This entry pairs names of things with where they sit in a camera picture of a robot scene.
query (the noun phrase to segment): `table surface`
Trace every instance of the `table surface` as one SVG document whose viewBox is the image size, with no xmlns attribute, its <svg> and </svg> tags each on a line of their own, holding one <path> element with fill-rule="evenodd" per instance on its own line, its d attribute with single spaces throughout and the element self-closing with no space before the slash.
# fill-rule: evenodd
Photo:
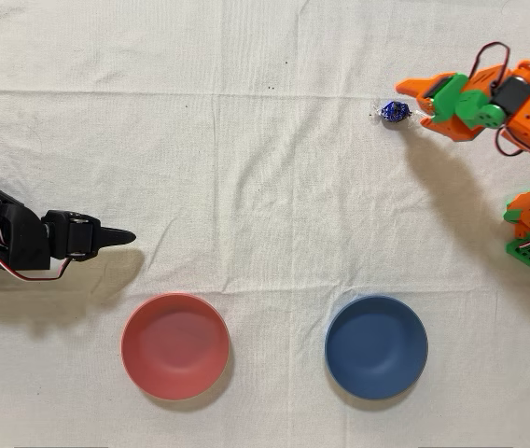
<svg viewBox="0 0 530 448">
<path fill-rule="evenodd" d="M 530 269 L 501 218 L 530 155 L 373 114 L 496 39 L 530 59 L 530 0 L 0 0 L 0 189 L 137 235 L 59 282 L 0 272 L 0 447 L 530 447 Z M 233 348 L 183 402 L 119 357 L 127 316 L 171 290 Z M 323 357 L 372 292 L 429 340 L 379 402 Z"/>
</svg>

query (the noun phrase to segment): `red wire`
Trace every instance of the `red wire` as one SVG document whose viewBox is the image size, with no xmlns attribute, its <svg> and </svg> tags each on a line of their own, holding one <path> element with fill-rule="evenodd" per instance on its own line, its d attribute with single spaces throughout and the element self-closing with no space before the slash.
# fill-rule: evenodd
<svg viewBox="0 0 530 448">
<path fill-rule="evenodd" d="M 65 259 L 64 260 L 64 262 L 60 266 L 60 269 L 58 270 L 58 276 L 57 277 L 26 277 L 26 276 L 22 275 L 21 273 L 17 273 L 16 271 L 14 271 L 7 264 L 5 264 L 1 259 L 0 259 L 0 266 L 2 268 L 4 268 L 4 270 L 6 272 L 8 272 L 9 274 L 11 274 L 12 276 L 14 276 L 14 277 L 16 277 L 19 280 L 22 280 L 24 282 L 48 282 L 48 281 L 51 281 L 51 280 L 58 280 L 59 278 L 62 278 L 62 275 L 66 271 L 66 268 L 70 264 L 70 261 L 72 261 L 72 259 Z"/>
</svg>

